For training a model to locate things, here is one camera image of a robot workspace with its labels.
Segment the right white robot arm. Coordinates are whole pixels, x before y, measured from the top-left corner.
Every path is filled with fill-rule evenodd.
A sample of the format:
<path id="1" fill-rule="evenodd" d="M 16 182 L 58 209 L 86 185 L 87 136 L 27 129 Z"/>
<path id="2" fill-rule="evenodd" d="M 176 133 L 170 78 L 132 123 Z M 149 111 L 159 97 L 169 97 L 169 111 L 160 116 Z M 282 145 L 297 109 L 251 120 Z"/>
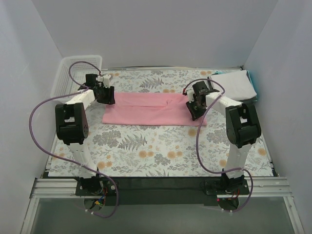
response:
<path id="1" fill-rule="evenodd" d="M 203 123 L 210 109 L 221 113 L 226 120 L 226 136 L 230 142 L 229 156 L 225 168 L 215 175 L 208 187 L 227 194 L 238 191 L 244 184 L 245 163 L 251 146 L 261 136 L 261 127 L 255 106 L 225 96 L 225 89 L 208 86 L 211 79 L 196 79 L 190 82 L 191 90 L 183 89 L 187 96 L 186 106 L 193 120 Z"/>

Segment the pink t shirt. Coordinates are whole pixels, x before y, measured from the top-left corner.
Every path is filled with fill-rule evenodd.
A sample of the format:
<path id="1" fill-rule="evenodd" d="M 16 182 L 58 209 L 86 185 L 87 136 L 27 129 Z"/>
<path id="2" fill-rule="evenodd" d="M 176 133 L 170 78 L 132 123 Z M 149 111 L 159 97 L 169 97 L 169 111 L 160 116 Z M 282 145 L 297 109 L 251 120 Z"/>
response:
<path id="1" fill-rule="evenodd" d="M 107 105 L 102 123 L 114 125 L 198 126 L 186 102 L 176 93 L 115 93 L 115 104 Z"/>

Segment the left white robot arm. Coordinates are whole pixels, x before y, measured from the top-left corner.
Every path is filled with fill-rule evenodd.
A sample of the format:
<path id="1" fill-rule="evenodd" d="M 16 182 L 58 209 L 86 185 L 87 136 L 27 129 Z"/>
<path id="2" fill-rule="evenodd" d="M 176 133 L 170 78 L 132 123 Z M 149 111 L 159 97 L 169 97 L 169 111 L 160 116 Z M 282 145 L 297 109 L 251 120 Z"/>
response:
<path id="1" fill-rule="evenodd" d="M 114 86 L 110 85 L 111 75 L 87 74 L 84 86 L 87 91 L 80 90 L 71 100 L 55 107 L 56 133 L 58 139 L 69 148 L 74 161 L 80 165 L 78 182 L 83 190 L 98 195 L 103 191 L 104 184 L 93 160 L 85 139 L 89 135 L 86 108 L 92 102 L 115 104 Z"/>

